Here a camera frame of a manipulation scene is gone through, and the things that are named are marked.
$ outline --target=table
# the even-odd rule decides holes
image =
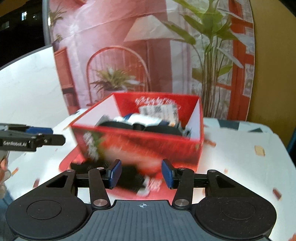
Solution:
[[[59,174],[61,160],[76,146],[70,128],[64,128],[84,110],[68,117],[54,128],[54,133],[63,134],[66,143],[62,147],[43,146],[35,153],[24,153],[8,168],[19,171],[6,181],[11,197],[16,199],[32,190],[36,178],[42,184]],[[286,241],[296,232],[296,168],[293,165],[280,138],[265,129],[264,133],[221,129],[205,121],[211,127],[205,128],[205,138],[216,142],[216,146],[204,145],[198,173],[216,169],[270,201],[277,212],[277,221],[270,235],[273,241]],[[265,156],[255,154],[254,145],[265,149]],[[282,194],[277,200],[272,190]],[[87,188],[80,188],[78,197],[90,203]],[[193,203],[204,197],[202,189],[195,188]]]

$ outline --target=metal screw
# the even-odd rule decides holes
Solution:
[[[108,201],[105,199],[94,200],[94,205],[97,207],[103,207],[103,206],[106,206],[107,204],[108,204]]]
[[[185,207],[189,204],[189,201],[186,199],[178,199],[175,201],[175,204],[179,207]]]

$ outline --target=brown wall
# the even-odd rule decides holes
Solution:
[[[279,0],[250,0],[255,77],[248,121],[269,126],[288,144],[296,127],[296,17]]]
[[[21,7],[28,0],[4,0],[0,3],[0,17]]]

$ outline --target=black robotic gripper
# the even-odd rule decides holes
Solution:
[[[267,241],[276,221],[272,204],[216,170],[195,174],[162,162],[167,186],[177,189],[167,200],[125,201],[111,205],[121,161],[88,174],[67,170],[15,200],[7,210],[11,231],[22,240],[67,241]],[[87,187],[90,204],[78,197]],[[193,188],[205,198],[192,204]]]

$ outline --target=open cardboard box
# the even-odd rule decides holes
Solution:
[[[142,106],[166,104],[177,106],[182,126],[191,129],[190,138],[95,126],[103,115],[113,119],[117,116],[139,113],[139,107]],[[202,107],[198,96],[129,92],[109,95],[79,116],[70,126],[85,160],[105,165],[120,159],[123,167],[135,166],[137,172],[145,177],[145,199],[169,199],[167,195],[163,197],[163,193],[159,192],[162,187],[167,189],[162,181],[161,161],[166,158],[174,167],[197,170],[204,141],[202,118]],[[122,198],[143,200],[144,197],[135,195],[136,192],[123,191],[117,187],[108,191]]]

